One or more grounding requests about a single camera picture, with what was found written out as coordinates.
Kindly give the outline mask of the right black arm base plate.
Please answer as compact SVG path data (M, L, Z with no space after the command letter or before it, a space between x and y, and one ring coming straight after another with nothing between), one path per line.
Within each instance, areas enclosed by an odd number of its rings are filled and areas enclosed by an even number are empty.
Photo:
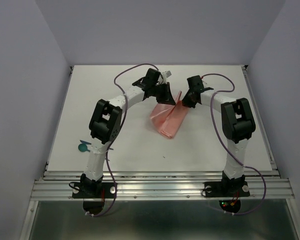
M206 181L203 183L204 188L201 195L206 198L232 198L236 197L249 197L250 191L244 191L243 187L248 186L247 182L237 184L223 184L221 181Z

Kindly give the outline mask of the pink satin napkin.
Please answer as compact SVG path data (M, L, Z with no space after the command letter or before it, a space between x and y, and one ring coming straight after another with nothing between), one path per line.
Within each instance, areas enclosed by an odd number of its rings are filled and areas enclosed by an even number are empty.
M173 139L185 117L189 112L189 108L183 106L181 101L182 91L173 98L176 105L158 103L152 110L149 119L159 134Z

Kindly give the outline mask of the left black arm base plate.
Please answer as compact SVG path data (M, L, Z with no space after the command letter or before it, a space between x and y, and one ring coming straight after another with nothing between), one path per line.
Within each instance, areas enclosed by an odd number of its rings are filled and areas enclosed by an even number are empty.
M80 182L70 182L73 199L114 199L117 197L113 182L102 182L96 188L86 187Z

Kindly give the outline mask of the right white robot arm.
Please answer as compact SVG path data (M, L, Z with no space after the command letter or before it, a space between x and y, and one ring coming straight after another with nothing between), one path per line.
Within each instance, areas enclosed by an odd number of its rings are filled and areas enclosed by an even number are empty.
M227 152L223 176L220 182L221 192L232 195L238 190L236 180L243 179L245 152L249 139L256 130L256 123L246 98L231 98L224 93L235 90L234 82L220 73L208 73L208 76L218 76L226 79L231 84L231 89L214 90L204 86L203 76L195 75L187 78L188 91L182 99L182 105L195 108L197 104L210 108L210 116L216 136Z

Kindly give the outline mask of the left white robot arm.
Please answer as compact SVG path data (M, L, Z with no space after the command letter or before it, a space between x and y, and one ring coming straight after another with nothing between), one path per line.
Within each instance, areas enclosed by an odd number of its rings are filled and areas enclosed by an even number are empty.
M176 104L167 81L171 75L170 71L160 72L149 68L145 76L133 82L128 90L114 80L122 94L110 100L100 99L96 103L88 126L92 138L91 149L77 190L84 190L90 197L101 193L104 162L111 144L123 127L129 108L150 97L154 97L158 104Z

